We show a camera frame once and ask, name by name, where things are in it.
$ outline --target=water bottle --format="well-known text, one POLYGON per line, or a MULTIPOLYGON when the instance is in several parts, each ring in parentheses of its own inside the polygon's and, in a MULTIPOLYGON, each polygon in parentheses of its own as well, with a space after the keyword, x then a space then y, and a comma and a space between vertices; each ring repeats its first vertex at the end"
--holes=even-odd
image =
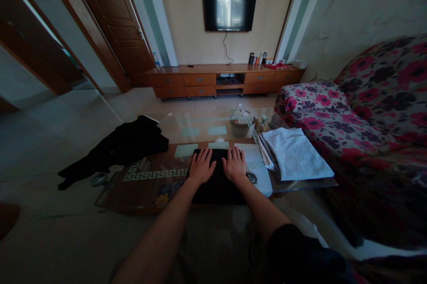
POLYGON ((156 68, 160 69, 160 62, 159 62, 159 59, 156 56, 156 53, 153 53, 153 57, 154 57, 154 63, 156 64, 156 68))

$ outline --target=tv screen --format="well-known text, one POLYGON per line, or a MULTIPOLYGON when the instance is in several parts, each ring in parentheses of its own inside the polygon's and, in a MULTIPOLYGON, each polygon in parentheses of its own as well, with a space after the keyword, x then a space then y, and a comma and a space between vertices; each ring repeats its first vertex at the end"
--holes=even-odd
POLYGON ((203 0, 206 31, 251 31, 256 0, 203 0))

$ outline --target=left hand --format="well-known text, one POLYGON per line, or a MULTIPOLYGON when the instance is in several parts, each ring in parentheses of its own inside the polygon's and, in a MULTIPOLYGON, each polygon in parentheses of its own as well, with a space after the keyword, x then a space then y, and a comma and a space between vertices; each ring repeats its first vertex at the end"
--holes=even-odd
POLYGON ((211 157, 212 150, 208 148, 200 150, 199 155, 195 153, 191 159, 188 179, 197 181, 199 185, 206 183, 214 173, 214 169, 217 165, 217 162, 213 161, 212 165, 209 167, 211 157))

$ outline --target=glass coffee table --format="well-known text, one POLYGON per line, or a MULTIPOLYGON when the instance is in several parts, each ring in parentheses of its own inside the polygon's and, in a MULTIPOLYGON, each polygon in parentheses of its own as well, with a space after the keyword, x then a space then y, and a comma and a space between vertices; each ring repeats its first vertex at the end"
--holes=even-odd
MULTIPOLYGON (((257 145, 260 132, 287 127, 272 108, 145 115, 159 121, 162 134, 169 139, 167 152, 132 165, 113 166, 109 174, 78 181, 67 190, 54 193, 35 219, 106 211, 128 216, 158 213, 185 181, 194 149, 228 149, 236 143, 257 145)), ((263 166, 263 162, 248 163, 250 166, 263 166)), ((280 181, 274 172, 268 170, 268 174, 270 198, 338 185, 334 178, 280 181)))

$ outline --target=floral sofa cover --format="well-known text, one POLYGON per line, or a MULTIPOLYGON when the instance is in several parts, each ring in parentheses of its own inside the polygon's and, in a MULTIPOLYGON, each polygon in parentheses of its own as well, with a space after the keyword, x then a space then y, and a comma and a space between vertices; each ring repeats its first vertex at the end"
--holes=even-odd
POLYGON ((335 171, 326 197, 356 232, 427 247, 427 34, 369 48, 334 82, 282 87, 275 111, 335 171))

